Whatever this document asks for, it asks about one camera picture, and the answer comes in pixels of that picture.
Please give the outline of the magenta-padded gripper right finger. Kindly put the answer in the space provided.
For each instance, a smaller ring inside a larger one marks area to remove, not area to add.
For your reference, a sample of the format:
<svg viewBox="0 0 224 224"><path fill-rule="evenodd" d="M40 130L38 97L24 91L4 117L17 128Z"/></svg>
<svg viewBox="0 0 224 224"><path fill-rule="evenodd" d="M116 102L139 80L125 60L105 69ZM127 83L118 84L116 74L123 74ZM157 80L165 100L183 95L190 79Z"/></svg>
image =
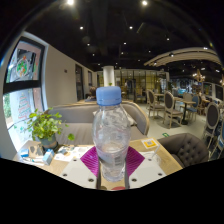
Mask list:
<svg viewBox="0 0 224 224"><path fill-rule="evenodd" d="M126 156L125 188L140 188L165 177L160 162L160 157L154 151L138 152L129 147Z"/></svg>

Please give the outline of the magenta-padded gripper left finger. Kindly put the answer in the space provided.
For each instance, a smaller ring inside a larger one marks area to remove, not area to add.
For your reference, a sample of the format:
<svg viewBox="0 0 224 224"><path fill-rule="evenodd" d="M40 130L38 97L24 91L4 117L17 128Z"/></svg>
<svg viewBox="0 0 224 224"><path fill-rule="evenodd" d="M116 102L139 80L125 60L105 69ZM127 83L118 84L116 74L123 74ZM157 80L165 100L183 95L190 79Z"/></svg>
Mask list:
<svg viewBox="0 0 224 224"><path fill-rule="evenodd" d="M60 176L81 187L99 189L100 168L96 148L92 147L80 158L72 159Z"/></svg>

